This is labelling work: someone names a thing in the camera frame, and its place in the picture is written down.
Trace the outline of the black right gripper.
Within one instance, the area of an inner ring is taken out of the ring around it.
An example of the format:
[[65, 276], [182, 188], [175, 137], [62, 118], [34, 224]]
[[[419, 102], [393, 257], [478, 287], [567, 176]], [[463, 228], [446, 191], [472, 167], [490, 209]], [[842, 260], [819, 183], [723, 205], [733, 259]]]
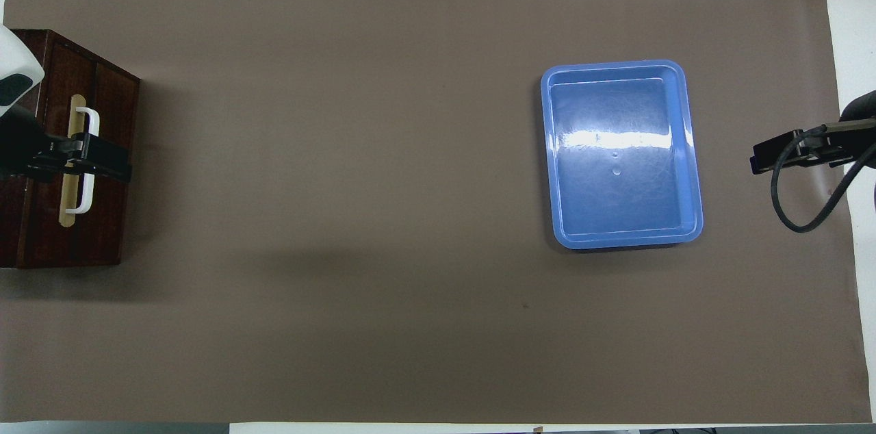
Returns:
[[852, 100], [842, 111], [838, 121], [826, 123], [828, 138], [804, 137], [803, 129], [780, 134], [753, 146], [750, 157], [751, 171], [755, 175], [766, 174], [785, 168], [810, 168], [828, 164], [830, 168], [859, 160], [864, 152], [874, 146], [874, 127], [866, 129], [842, 129], [841, 123], [874, 119], [875, 91]]

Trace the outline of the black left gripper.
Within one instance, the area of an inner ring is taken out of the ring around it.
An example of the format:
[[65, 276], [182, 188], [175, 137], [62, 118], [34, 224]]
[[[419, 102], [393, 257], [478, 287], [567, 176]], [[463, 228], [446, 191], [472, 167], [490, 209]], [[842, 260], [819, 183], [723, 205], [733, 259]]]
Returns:
[[15, 177], [50, 183], [54, 174], [31, 167], [31, 161], [46, 151], [46, 157], [86, 163], [97, 175], [129, 183], [133, 168], [129, 150], [108, 141], [90, 141], [90, 134], [72, 137], [48, 135], [34, 113], [26, 107], [13, 105], [1, 118], [1, 179]]

